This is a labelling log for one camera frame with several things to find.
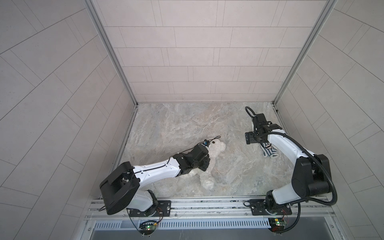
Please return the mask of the white teddy bear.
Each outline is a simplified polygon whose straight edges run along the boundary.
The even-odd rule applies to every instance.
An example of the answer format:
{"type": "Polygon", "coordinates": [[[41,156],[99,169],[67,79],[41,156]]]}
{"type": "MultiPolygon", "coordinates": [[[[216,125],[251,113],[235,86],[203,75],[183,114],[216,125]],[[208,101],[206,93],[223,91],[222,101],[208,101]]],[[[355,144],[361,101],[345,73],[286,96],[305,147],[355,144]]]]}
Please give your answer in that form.
{"type": "Polygon", "coordinates": [[[216,164],[216,157],[226,150],[226,144],[219,139],[213,140],[208,147],[210,155],[210,163],[206,171],[200,169],[191,170],[189,174],[182,175],[183,180],[191,179],[194,176],[198,176],[200,179],[200,185],[205,190],[212,190],[214,187],[214,177],[212,176],[212,170],[216,164]]]}

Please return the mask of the blue white striped sweater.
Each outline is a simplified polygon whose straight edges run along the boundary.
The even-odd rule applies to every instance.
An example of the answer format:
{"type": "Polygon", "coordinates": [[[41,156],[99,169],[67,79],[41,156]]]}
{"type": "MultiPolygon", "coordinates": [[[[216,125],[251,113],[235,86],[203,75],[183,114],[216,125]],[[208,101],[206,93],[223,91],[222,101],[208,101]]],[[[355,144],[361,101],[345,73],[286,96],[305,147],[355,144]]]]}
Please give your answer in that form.
{"type": "Polygon", "coordinates": [[[279,157],[278,151],[270,143],[261,143],[261,148],[265,158],[275,159],[279,157]]]}

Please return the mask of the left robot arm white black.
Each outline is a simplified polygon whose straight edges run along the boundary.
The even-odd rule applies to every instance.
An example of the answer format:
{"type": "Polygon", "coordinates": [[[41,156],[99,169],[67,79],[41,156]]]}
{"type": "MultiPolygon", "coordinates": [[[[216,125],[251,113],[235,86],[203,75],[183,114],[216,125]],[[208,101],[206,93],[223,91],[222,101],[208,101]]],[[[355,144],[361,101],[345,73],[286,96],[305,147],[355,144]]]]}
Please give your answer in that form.
{"type": "Polygon", "coordinates": [[[183,151],[155,164],[120,164],[100,183],[107,214],[114,215],[128,208],[138,210],[146,216],[152,215],[159,203],[153,191],[145,190],[144,187],[163,179],[187,175],[194,169],[205,172],[210,164],[209,146],[210,142],[205,140],[188,153],[183,151]]]}

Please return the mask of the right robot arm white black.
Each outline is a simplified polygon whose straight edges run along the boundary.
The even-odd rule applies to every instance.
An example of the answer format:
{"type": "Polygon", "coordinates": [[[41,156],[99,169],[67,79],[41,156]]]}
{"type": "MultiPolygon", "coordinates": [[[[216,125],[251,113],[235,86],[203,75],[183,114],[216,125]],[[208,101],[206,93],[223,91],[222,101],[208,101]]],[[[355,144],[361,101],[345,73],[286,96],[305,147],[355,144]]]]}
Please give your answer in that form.
{"type": "Polygon", "coordinates": [[[253,123],[253,130],[245,133],[246,144],[272,145],[294,164],[291,182],[266,194],[266,209],[271,212],[286,204],[309,201],[326,206],[335,205],[338,194],[329,159],[308,151],[287,135],[282,127],[267,121],[264,114],[256,114],[249,107],[246,107],[246,112],[253,123]]]}

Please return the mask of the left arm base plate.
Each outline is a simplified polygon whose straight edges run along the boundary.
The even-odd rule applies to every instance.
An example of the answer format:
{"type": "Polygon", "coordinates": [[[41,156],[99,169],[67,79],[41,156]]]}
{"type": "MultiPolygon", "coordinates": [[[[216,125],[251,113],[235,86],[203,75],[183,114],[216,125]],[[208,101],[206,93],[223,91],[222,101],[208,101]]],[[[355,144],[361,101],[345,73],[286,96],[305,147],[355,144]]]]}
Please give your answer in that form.
{"type": "Polygon", "coordinates": [[[127,209],[127,211],[130,217],[169,217],[171,204],[171,201],[158,201],[157,205],[152,205],[144,212],[141,212],[137,209],[127,209]]]}

